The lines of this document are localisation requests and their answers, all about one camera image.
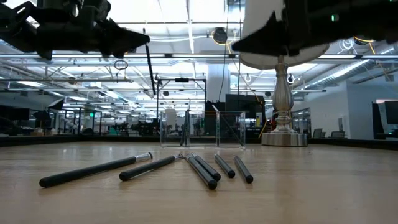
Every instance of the ceiling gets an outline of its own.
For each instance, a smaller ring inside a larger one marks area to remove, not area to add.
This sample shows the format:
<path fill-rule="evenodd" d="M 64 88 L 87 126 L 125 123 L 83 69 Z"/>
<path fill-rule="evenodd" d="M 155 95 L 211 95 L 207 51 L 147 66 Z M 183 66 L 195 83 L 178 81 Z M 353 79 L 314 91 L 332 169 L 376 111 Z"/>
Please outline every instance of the ceiling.
<path fill-rule="evenodd" d="M 7 3 L 10 7 L 18 6 L 23 0 L 12 0 Z M 225 0 L 109 0 L 112 10 L 109 18 L 116 21 L 121 27 L 125 27 L 136 32 L 142 32 L 145 28 L 146 34 L 151 37 L 149 44 L 152 54 L 188 54 L 185 58 L 157 58 L 152 57 L 153 73 L 159 78 L 206 78 L 208 75 L 208 65 L 215 64 L 225 67 L 231 74 L 231 89 L 238 85 L 238 63 L 239 59 L 226 59 L 224 54 L 238 54 L 233 52 L 229 45 L 239 39 L 240 21 L 244 19 L 244 3 L 241 1 L 242 11 L 239 12 L 239 1 L 231 5 L 229 13 Z M 219 45 L 211 33 L 215 27 L 228 27 L 228 45 Z M 376 53 L 386 47 L 384 42 L 375 42 L 373 46 Z M 0 44 L 2 54 L 21 54 L 20 51 L 2 42 Z M 79 52 L 55 52 L 56 54 L 81 54 Z M 137 49 L 137 54 L 145 53 L 144 47 Z M 218 58 L 195 58 L 192 54 L 218 54 Z M 356 45 L 353 39 L 341 40 L 330 45 L 326 52 L 328 55 L 354 55 L 372 54 L 369 45 Z M 80 100 L 69 98 L 70 102 L 85 103 L 87 101 L 97 103 L 120 103 L 118 106 L 112 105 L 112 109 L 135 110 L 141 113 L 148 113 L 153 116 L 156 108 L 156 97 L 151 91 L 149 78 L 149 67 L 147 60 L 141 58 L 126 59 L 128 68 L 118 70 L 114 67 L 114 59 L 99 58 L 60 58 L 53 59 L 52 63 L 42 60 L 28 58 L 7 58 L 1 59 L 5 68 L 12 68 L 14 72 L 2 74 L 3 78 L 26 78 L 26 79 L 101 79 L 112 80 L 112 82 L 78 82 L 70 84 L 68 82 L 46 82 L 41 85 L 50 89 L 85 89 L 103 88 L 112 90 L 130 89 L 134 91 L 113 91 L 110 95 L 101 95 L 97 91 L 86 91 L 84 94 L 76 94 L 70 91 L 52 91 L 63 96 L 78 96 Z M 335 68 L 338 65 L 353 63 L 354 61 L 336 58 L 335 60 L 314 60 L 306 64 L 288 69 L 288 73 L 295 77 L 294 86 L 304 85 L 311 82 L 317 76 Z M 273 89 L 275 85 L 274 70 L 256 70 L 241 65 L 240 87 L 244 90 L 249 89 Z M 10 88 L 39 88 L 23 83 L 11 83 Z M 160 110 L 171 107 L 179 107 L 181 113 L 188 108 L 189 99 L 191 107 L 196 111 L 203 110 L 205 93 L 203 82 L 176 83 L 170 82 L 164 90 L 189 90 L 189 91 L 169 91 L 168 96 L 160 94 L 163 105 Z M 250 91 L 242 94 L 251 95 Z M 303 96 L 308 93 L 299 93 L 296 96 Z"/>

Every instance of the wooden table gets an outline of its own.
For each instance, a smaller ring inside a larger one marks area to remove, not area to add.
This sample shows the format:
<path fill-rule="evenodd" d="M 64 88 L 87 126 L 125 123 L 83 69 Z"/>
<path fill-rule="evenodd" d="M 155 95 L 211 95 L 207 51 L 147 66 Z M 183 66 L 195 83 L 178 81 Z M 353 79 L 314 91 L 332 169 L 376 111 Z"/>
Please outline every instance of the wooden table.
<path fill-rule="evenodd" d="M 182 160 L 121 182 L 122 170 L 41 189 L 39 180 L 150 151 L 154 159 L 194 151 L 222 176 L 208 190 Z M 229 179 L 238 155 L 254 176 Z M 246 150 L 128 142 L 73 142 L 0 148 L 0 223 L 397 223 L 398 153 L 311 145 Z"/>

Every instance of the silver lamp base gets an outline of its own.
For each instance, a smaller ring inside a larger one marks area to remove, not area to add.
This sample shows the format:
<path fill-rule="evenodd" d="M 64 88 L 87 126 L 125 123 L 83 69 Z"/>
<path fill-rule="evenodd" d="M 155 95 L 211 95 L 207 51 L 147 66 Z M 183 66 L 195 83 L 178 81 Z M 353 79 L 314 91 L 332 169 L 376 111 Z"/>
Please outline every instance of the silver lamp base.
<path fill-rule="evenodd" d="M 307 135 L 298 133 L 264 133 L 261 136 L 261 144 L 264 146 L 308 146 Z"/>

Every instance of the wooden surface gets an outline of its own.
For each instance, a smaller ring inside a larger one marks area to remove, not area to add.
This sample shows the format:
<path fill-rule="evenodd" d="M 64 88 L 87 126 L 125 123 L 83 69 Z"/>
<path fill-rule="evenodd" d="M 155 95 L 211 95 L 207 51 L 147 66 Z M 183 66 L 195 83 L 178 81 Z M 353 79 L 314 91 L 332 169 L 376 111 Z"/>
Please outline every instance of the wooden surface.
<path fill-rule="evenodd" d="M 207 190 L 182 160 L 129 182 L 119 173 L 145 162 L 41 189 L 39 180 L 150 151 L 154 159 L 194 151 L 222 176 Z M 254 176 L 228 179 L 239 155 Z M 398 153 L 312 145 L 162 149 L 157 144 L 74 142 L 0 149 L 0 223 L 397 223 Z"/>

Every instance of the white lampshade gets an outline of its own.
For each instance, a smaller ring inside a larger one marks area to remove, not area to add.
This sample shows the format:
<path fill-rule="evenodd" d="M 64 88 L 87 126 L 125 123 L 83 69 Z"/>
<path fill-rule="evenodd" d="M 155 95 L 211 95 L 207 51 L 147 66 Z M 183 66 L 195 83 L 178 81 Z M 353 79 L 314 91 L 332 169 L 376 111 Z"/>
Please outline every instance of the white lampshade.
<path fill-rule="evenodd" d="M 253 32 L 263 28 L 268 18 L 275 11 L 277 20 L 282 18 L 282 0 L 246 0 L 246 10 L 243 22 L 242 38 L 252 34 Z M 329 48 L 328 44 L 310 47 L 300 51 L 299 55 L 294 57 L 285 57 L 285 63 L 289 66 L 300 65 L 323 55 Z M 239 54 L 240 61 L 252 68 L 265 70 L 272 69 L 277 64 L 277 57 L 258 55 L 252 53 L 241 52 Z"/>

